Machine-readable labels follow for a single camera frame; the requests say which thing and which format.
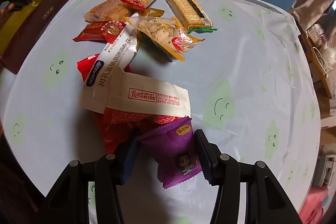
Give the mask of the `yellow-edged melon seeds packet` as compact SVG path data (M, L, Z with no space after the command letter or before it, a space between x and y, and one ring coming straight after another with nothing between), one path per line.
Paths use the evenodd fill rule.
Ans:
M191 36L176 17L132 16L125 19L172 61L185 61L185 53L205 40Z

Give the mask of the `clear brown pastry packet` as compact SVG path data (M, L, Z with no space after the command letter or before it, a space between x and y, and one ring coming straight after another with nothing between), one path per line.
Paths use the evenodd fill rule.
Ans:
M90 9L84 19L87 22L121 21L134 14L134 10L120 0L107 0Z

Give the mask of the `small gold snack packet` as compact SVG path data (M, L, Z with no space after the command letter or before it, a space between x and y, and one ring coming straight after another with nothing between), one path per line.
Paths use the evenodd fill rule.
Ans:
M152 17L161 17L165 13L164 10L148 7L145 10L138 12L139 16L152 16Z

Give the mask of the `purple snack packet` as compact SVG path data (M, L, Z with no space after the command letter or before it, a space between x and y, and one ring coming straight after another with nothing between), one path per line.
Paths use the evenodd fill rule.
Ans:
M202 171L194 147L190 117L164 124L137 140L158 163L158 179L165 189L185 182Z

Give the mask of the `large red snack packet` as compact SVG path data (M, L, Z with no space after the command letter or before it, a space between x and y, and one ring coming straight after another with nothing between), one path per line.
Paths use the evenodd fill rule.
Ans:
M127 141L132 129L138 127L140 134L179 120L179 117L150 115L119 110L108 110L105 114L92 112L107 153L116 150L120 143Z

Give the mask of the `long white milk snack packet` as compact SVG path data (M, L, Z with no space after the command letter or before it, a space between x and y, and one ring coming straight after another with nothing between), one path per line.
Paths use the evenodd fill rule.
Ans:
M82 86L79 105L102 114L108 103L112 73L125 69L137 53L137 30L127 24L113 43L108 43L99 54Z

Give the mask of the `white teapot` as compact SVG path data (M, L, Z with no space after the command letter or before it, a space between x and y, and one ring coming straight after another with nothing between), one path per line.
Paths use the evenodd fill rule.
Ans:
M313 43L312 52L325 75L335 68L335 48L329 47L327 43Z

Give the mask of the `green-ended cracker packet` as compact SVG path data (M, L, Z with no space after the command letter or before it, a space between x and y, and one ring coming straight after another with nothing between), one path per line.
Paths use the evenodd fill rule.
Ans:
M166 0L175 17L190 34L217 31L197 0Z

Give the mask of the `wooden side shelf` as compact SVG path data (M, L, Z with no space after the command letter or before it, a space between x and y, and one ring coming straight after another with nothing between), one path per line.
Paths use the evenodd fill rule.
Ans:
M330 115L330 99L331 91L326 73L324 73L318 59L313 51L313 43L309 36L298 27L300 31L299 41L305 52L307 62L309 64L311 78L315 93L317 94L318 107L321 117L321 145L335 143L335 117Z

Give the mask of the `pink cloth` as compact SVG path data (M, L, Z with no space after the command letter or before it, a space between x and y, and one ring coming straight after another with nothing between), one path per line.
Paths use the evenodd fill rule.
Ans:
M322 204L328 195L326 187L311 187L299 212L299 217L304 224L319 223L323 216Z

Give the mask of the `small red patterned snack packet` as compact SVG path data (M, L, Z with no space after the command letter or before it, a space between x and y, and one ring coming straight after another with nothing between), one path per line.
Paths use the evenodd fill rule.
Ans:
M73 41L104 41L113 44L125 26L124 22L115 20L92 22L87 24Z

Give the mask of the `brown gift box with gold interior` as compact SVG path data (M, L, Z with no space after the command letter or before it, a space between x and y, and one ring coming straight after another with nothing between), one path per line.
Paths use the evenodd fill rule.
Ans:
M19 72L54 16L69 0L32 0L20 11L9 11L1 19L1 65Z

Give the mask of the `cream red Kiss snack packet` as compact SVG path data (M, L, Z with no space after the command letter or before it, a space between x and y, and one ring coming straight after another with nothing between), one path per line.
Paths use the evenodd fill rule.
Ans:
M132 113L189 117L188 90L150 77L114 69L109 84L108 109Z

